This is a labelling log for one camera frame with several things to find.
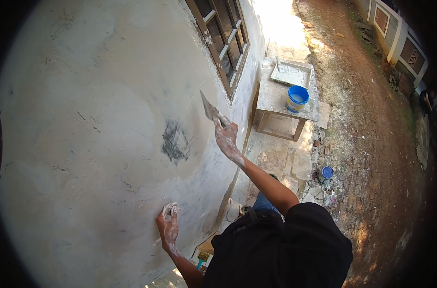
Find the metal blade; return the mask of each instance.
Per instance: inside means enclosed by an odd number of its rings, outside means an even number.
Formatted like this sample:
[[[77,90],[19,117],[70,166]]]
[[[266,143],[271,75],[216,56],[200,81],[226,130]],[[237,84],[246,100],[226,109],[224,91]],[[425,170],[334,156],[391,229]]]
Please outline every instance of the metal blade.
[[[230,120],[220,113],[215,106],[210,104],[201,90],[199,90],[199,92],[201,93],[202,103],[204,104],[205,116],[215,123],[220,123],[222,127],[229,126],[231,124]]]

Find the glass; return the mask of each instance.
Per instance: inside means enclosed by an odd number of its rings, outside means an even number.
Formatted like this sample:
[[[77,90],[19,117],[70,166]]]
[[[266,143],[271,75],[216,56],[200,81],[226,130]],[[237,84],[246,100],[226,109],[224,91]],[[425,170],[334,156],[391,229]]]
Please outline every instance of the glass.
[[[196,6],[198,6],[199,12],[201,12],[203,18],[212,11],[212,7],[208,0],[194,0],[194,2],[196,2]]]
[[[225,54],[223,57],[223,60],[221,61],[221,66],[223,67],[223,70],[225,70],[226,78],[228,82],[231,81],[231,78],[233,77],[233,66],[231,66],[231,62],[228,57],[228,53]]]
[[[230,42],[228,51],[231,53],[231,56],[233,57],[234,64],[238,66],[238,60],[239,60],[239,56],[241,56],[241,53],[238,48],[238,43],[236,42],[236,37],[234,37],[233,41]]]
[[[238,38],[238,42],[241,44],[241,54],[244,53],[244,42],[243,42],[243,38],[242,38],[242,24],[241,27],[238,29],[238,32],[236,32],[236,37]]]
[[[231,14],[233,15],[234,22],[238,22],[239,19],[239,12],[236,8],[236,4],[234,3],[234,0],[228,0],[229,6],[231,7]]]
[[[221,27],[225,32],[226,38],[228,38],[229,34],[233,31],[233,25],[231,25],[231,21],[229,19],[226,3],[224,2],[224,0],[216,0],[214,1],[214,3],[215,8],[217,9],[218,16],[220,17]]]
[[[221,37],[220,30],[218,29],[218,23],[216,17],[212,18],[209,23],[207,23],[207,29],[209,30],[212,43],[217,49],[217,53],[220,55],[221,50],[225,46],[225,42]]]

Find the wall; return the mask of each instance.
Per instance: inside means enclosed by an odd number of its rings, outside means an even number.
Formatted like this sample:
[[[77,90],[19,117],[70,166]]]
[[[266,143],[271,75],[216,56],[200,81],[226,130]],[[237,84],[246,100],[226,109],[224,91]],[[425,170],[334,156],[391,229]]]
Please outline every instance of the wall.
[[[236,165],[198,89],[239,124],[242,146],[264,47],[241,5],[251,45],[232,105],[183,0],[48,0],[29,16],[0,75],[0,211],[39,285],[163,275],[174,265],[154,218],[172,201],[180,251],[208,237]]]
[[[412,78],[414,78],[414,87],[417,87],[428,67],[428,58],[423,54],[425,62],[420,72],[417,74],[407,64],[407,62],[402,59],[402,57],[400,57],[404,44],[406,43],[406,38],[408,37],[409,33],[412,33],[408,24],[395,11],[393,11],[390,7],[388,7],[388,5],[380,0],[355,0],[355,4],[359,8],[362,17],[367,20],[370,26],[375,27],[378,42],[382,46],[385,54],[387,54],[388,62],[393,66],[396,66],[396,69],[398,69],[399,71],[406,73],[407,75],[411,75]],[[385,37],[383,37],[383,35],[379,31],[379,28],[374,24],[375,11],[377,6],[379,6],[389,14],[388,30],[385,34]],[[419,51],[423,52],[423,50],[420,48],[419,43],[415,42],[413,39],[411,40],[414,45],[419,49]]]
[[[371,10],[369,16],[369,24],[376,29],[376,34],[378,38],[378,42],[382,45],[383,51],[388,54],[391,50],[391,46],[393,45],[394,37],[396,35],[396,31],[398,28],[399,21],[402,21],[402,18],[397,15],[391,8],[389,8],[386,4],[381,1],[371,0]],[[388,19],[388,29],[386,31],[385,37],[380,33],[379,28],[374,24],[375,11],[377,6],[382,8],[389,14]]]
[[[371,0],[354,0],[354,4],[359,8],[359,12],[364,19],[367,19],[367,15],[369,14],[370,1]]]

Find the blue lid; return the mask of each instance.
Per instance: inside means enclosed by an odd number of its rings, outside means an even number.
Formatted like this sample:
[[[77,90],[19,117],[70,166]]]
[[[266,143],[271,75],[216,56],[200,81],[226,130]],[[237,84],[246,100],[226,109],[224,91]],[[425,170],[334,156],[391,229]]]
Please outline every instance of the blue lid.
[[[321,170],[321,173],[324,176],[324,178],[329,179],[334,174],[334,171],[329,166],[324,166],[323,169]]]

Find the dirt ground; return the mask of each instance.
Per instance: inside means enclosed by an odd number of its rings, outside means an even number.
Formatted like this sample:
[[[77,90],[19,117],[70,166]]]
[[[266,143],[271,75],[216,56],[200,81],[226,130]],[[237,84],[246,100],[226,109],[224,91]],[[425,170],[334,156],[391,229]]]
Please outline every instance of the dirt ground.
[[[388,83],[379,47],[360,37],[353,3],[294,1],[293,13],[305,24],[320,100],[330,105],[318,164],[336,170],[337,198],[326,209],[353,244],[344,287],[385,286],[424,201],[409,102]]]

